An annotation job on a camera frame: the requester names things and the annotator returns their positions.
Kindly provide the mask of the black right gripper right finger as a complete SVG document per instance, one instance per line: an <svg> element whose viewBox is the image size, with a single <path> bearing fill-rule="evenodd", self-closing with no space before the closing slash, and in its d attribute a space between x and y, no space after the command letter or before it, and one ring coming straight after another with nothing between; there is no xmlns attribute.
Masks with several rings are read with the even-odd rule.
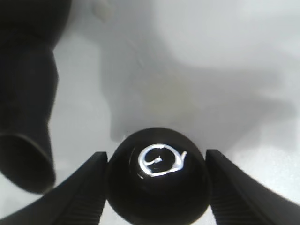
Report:
<svg viewBox="0 0 300 225"><path fill-rule="evenodd" d="M218 150L206 151L218 225L298 225L299 205L266 188Z"/></svg>

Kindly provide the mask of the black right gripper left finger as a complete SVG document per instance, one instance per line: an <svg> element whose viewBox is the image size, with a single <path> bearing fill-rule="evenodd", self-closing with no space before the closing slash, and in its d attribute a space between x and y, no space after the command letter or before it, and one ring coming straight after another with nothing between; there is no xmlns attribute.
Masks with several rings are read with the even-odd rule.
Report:
<svg viewBox="0 0 300 225"><path fill-rule="evenodd" d="M97 225L105 205L105 152L94 153L56 188L17 212L2 225Z"/></svg>

